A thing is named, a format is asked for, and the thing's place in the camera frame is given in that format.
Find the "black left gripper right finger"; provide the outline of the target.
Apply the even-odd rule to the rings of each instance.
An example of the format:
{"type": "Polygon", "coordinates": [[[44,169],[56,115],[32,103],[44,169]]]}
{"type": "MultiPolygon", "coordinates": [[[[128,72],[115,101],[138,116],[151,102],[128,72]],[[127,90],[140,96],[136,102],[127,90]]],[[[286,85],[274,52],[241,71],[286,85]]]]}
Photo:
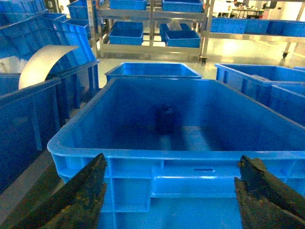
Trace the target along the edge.
{"type": "Polygon", "coordinates": [[[234,179],[244,229],[303,229],[305,198],[270,173],[259,158],[243,155],[234,179]]]}

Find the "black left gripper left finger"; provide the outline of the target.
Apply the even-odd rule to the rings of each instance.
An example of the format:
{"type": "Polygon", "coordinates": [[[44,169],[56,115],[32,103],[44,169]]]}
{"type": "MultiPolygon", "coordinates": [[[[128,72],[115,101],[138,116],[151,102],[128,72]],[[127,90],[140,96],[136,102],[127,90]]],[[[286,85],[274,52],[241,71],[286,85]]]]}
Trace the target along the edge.
{"type": "Polygon", "coordinates": [[[31,210],[13,229],[96,229],[104,203],[107,162],[98,154],[53,196],[31,210]]]}

